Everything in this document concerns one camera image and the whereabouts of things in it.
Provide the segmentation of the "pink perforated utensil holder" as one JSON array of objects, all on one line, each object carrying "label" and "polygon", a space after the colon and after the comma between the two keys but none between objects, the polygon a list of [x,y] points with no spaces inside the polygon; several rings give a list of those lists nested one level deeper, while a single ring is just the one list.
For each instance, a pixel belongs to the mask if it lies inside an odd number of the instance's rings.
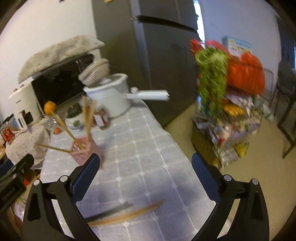
[{"label": "pink perforated utensil holder", "polygon": [[83,166],[92,154],[97,154],[100,161],[103,160],[102,151],[91,136],[89,136],[88,140],[86,137],[80,137],[78,140],[81,142],[84,149],[81,149],[76,142],[72,142],[70,156],[79,166]]}]

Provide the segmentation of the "floral cloth over counter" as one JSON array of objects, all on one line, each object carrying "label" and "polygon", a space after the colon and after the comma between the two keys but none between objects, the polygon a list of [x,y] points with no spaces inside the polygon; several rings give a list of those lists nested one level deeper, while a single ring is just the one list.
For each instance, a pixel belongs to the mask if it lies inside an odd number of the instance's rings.
[{"label": "floral cloth over counter", "polygon": [[6,143],[6,156],[16,165],[24,156],[31,154],[34,164],[31,169],[42,169],[43,161],[48,148],[39,144],[48,145],[50,134],[43,125],[33,125],[26,131],[16,134],[11,143]]}]

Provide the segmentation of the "chopstick standing in holder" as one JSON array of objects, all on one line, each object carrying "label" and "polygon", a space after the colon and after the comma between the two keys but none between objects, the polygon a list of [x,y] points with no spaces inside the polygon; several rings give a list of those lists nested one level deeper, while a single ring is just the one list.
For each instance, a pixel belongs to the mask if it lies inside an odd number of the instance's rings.
[{"label": "chopstick standing in holder", "polygon": [[74,141],[74,143],[76,143],[80,149],[86,149],[82,143],[72,135],[72,133],[69,131],[67,125],[61,120],[61,118],[55,114],[53,111],[51,111],[51,114],[53,115],[53,117],[57,120],[57,122],[59,123],[60,126],[62,126],[62,128],[65,130],[65,132],[72,138],[72,140]]}]

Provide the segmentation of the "clear glass jar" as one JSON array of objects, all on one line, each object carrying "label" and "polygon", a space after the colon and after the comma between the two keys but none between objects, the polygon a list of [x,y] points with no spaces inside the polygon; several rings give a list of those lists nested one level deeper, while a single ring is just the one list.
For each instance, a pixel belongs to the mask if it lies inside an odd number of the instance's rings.
[{"label": "clear glass jar", "polygon": [[45,123],[45,128],[50,135],[58,135],[62,133],[62,128],[60,127],[58,121],[53,116],[50,116],[49,118],[47,118],[47,122]]}]

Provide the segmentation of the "grey checked tablecloth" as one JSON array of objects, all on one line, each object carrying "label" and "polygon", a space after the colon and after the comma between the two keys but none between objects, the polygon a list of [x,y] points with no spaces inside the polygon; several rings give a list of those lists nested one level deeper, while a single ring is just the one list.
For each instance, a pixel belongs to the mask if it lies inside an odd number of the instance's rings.
[{"label": "grey checked tablecloth", "polygon": [[141,101],[92,137],[103,164],[77,207],[84,217],[129,202],[133,209],[156,201],[156,210],[133,220],[94,227],[100,240],[191,240],[215,203],[188,158]]}]

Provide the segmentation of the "red-label spice jar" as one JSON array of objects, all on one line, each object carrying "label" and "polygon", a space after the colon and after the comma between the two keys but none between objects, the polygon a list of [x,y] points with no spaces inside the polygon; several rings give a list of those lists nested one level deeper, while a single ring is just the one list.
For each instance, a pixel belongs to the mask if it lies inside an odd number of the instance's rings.
[{"label": "red-label spice jar", "polygon": [[97,125],[99,126],[99,128],[101,130],[109,128],[110,121],[109,121],[109,117],[108,117],[108,114],[107,114],[105,108],[103,108],[103,107],[98,108],[94,112],[93,116],[94,116],[94,119],[95,119]]}]

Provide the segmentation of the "dark green squash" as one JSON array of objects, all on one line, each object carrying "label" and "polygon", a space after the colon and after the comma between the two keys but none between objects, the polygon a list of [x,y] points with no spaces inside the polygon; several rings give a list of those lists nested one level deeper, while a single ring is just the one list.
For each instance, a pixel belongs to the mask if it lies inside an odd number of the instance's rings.
[{"label": "dark green squash", "polygon": [[73,118],[79,114],[81,114],[82,108],[79,103],[73,104],[69,109],[67,110],[67,116],[66,118]]}]

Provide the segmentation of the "orange tangerine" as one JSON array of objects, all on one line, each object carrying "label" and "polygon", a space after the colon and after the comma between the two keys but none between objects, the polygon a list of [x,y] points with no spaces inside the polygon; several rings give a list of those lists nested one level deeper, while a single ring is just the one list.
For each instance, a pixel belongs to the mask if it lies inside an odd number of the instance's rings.
[{"label": "orange tangerine", "polygon": [[56,111],[56,104],[52,101],[48,101],[44,104],[44,113],[46,115],[51,115]]}]

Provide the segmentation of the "white air fryer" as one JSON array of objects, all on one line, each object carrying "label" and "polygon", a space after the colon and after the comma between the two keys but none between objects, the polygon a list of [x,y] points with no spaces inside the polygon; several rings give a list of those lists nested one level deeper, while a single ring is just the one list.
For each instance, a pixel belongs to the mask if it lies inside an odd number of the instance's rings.
[{"label": "white air fryer", "polygon": [[14,104],[14,117],[20,130],[27,130],[42,119],[42,111],[31,83],[21,86],[9,99]]}]

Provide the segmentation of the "black microwave oven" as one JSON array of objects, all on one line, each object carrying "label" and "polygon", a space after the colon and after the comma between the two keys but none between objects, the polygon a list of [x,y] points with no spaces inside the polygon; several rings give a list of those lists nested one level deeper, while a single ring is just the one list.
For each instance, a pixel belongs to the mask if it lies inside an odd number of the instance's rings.
[{"label": "black microwave oven", "polygon": [[34,79],[32,86],[42,110],[49,101],[59,106],[84,94],[85,85],[78,79],[78,76],[93,60],[93,54],[86,54],[78,59],[53,67]]}]

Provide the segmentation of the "green hanging plant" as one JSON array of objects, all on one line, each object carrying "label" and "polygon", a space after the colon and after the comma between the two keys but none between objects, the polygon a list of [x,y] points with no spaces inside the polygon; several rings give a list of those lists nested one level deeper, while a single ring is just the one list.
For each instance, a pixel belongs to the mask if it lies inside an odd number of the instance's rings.
[{"label": "green hanging plant", "polygon": [[212,118],[222,114],[222,100],[227,86],[228,55],[216,48],[206,48],[195,54],[199,72],[199,95],[202,111]]}]

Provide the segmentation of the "floral microwave cover cloth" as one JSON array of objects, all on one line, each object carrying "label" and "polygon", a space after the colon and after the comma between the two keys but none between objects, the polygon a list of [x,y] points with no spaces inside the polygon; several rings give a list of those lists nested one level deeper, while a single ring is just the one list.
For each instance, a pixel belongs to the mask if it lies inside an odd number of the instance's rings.
[{"label": "floral microwave cover cloth", "polygon": [[18,83],[20,84],[36,73],[44,71],[63,61],[82,56],[104,46],[104,42],[89,35],[79,35],[53,44],[33,54],[24,63],[18,74]]}]

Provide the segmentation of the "grey refrigerator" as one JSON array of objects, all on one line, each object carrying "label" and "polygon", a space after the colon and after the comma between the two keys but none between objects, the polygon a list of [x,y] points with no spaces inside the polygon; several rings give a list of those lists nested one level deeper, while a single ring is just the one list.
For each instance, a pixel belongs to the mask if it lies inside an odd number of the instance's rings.
[{"label": "grey refrigerator", "polygon": [[140,90],[167,90],[168,101],[148,101],[166,126],[194,100],[196,63],[190,41],[199,39],[192,1],[93,1],[101,56],[112,73]]}]

